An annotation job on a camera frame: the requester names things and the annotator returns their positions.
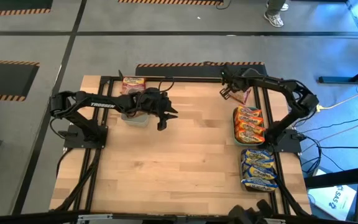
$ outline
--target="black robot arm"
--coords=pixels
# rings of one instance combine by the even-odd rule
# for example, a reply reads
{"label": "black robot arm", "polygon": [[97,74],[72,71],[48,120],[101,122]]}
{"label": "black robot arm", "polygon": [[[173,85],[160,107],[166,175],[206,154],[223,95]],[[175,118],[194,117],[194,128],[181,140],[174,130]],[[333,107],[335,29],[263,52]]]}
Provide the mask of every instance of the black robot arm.
{"label": "black robot arm", "polygon": [[167,120],[177,118],[170,114],[177,111],[172,108],[167,92],[157,88],[148,88],[142,92],[121,96],[63,91],[50,98],[50,114],[54,118],[65,118],[75,125],[70,126],[68,131],[59,131],[59,134],[66,139],[65,147],[104,147],[107,126],[98,126],[95,119],[86,119],[77,112],[85,106],[114,109],[128,117],[134,116],[138,111],[156,115],[160,118],[157,125],[159,131],[167,127]]}
{"label": "black robot arm", "polygon": [[299,118],[308,116],[315,110],[319,103],[317,96],[296,80],[284,80],[280,78],[267,77],[258,71],[247,68],[232,73],[227,66],[221,70],[222,83],[227,86],[220,91],[224,99],[229,98],[229,92],[246,91],[249,87],[257,86],[282,93],[291,108],[281,121],[276,121],[268,128],[265,134],[266,143],[277,146],[284,138],[287,127]]}

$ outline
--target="person's foot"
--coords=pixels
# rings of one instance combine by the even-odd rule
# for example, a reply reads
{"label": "person's foot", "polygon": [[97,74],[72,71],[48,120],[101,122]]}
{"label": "person's foot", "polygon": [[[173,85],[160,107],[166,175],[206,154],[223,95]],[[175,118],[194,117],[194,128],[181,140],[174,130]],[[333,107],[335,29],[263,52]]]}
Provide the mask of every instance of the person's foot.
{"label": "person's foot", "polygon": [[269,23],[274,27],[282,27],[284,26],[284,22],[281,20],[280,13],[274,16],[271,16],[265,12],[264,17]]}
{"label": "person's foot", "polygon": [[[269,1],[266,2],[266,7],[269,7]],[[287,11],[289,8],[289,5],[287,3],[284,3],[283,7],[281,8],[281,11]]]}

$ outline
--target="wooden tabletop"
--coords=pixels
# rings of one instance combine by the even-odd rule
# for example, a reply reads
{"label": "wooden tabletop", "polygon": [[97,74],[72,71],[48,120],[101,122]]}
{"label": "wooden tabletop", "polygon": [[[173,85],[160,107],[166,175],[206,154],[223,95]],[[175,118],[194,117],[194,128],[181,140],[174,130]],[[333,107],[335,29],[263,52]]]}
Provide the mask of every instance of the wooden tabletop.
{"label": "wooden tabletop", "polygon": [[[100,76],[84,76],[81,90],[97,93]],[[162,89],[170,83],[164,83]],[[147,82],[156,87],[158,82]],[[115,110],[109,110],[108,140],[102,150],[92,212],[227,215],[235,205],[256,207],[268,193],[241,189],[239,155],[234,145],[231,115],[238,105],[219,94],[220,83],[176,82],[168,92],[179,118],[157,131],[158,118],[151,116],[146,128],[128,126]],[[114,82],[113,96],[119,96],[121,82]],[[287,113],[281,93],[269,91],[274,120]],[[263,114],[262,90],[259,90]],[[255,106],[251,92],[248,106]],[[80,113],[92,117],[93,108]],[[84,150],[72,150],[64,158],[55,184],[50,208],[56,208],[73,190],[80,175]],[[286,186],[295,200],[310,213],[299,159],[280,153]],[[85,206],[87,186],[80,208]],[[282,200],[276,190],[279,212]]]}

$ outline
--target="yellow cable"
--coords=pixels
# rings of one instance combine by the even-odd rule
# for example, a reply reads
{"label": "yellow cable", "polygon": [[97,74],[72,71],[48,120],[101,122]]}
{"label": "yellow cable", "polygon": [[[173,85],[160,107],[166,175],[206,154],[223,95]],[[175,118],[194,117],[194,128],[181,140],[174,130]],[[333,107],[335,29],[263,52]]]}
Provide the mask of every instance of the yellow cable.
{"label": "yellow cable", "polygon": [[332,109],[332,108],[334,108],[334,107],[336,107],[336,106],[338,106],[338,105],[341,105],[341,104],[343,104],[343,103],[345,103],[345,102],[347,102],[347,101],[349,101],[349,100],[351,100],[351,99],[353,99],[353,98],[355,98],[355,97],[357,97],[357,96],[358,96],[358,94],[356,94],[356,95],[350,97],[350,98],[347,99],[347,100],[344,100],[344,101],[339,102],[339,103],[337,103],[337,104],[335,104],[335,105],[333,105],[333,106],[330,106],[330,107],[323,107],[323,106],[321,106],[320,104],[318,104],[318,105],[316,106],[316,110],[317,110],[317,112],[320,112],[320,110]]}

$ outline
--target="yellow and black hazard stripe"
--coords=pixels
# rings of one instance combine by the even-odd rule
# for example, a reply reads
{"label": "yellow and black hazard stripe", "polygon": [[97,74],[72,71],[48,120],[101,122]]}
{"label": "yellow and black hazard stripe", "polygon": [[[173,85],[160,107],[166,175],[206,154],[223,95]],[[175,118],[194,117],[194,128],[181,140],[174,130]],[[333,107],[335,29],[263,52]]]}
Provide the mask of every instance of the yellow and black hazard stripe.
{"label": "yellow and black hazard stripe", "polygon": [[14,16],[26,14],[43,14],[49,13],[50,9],[18,9],[18,10],[3,10],[0,11],[0,16]]}
{"label": "yellow and black hazard stripe", "polygon": [[221,65],[264,65],[263,62],[201,62],[201,63],[142,63],[138,68],[145,67],[187,67],[187,66],[221,66]]}
{"label": "yellow and black hazard stripe", "polygon": [[6,61],[6,60],[0,60],[0,63],[3,64],[11,64],[11,65],[35,65],[40,66],[39,62],[20,62],[20,61]]}
{"label": "yellow and black hazard stripe", "polygon": [[0,100],[5,100],[5,101],[24,101],[25,96],[0,95]]}
{"label": "yellow and black hazard stripe", "polygon": [[205,0],[118,0],[121,3],[146,3],[146,4],[191,4],[202,6],[222,6],[223,1],[205,1]]}

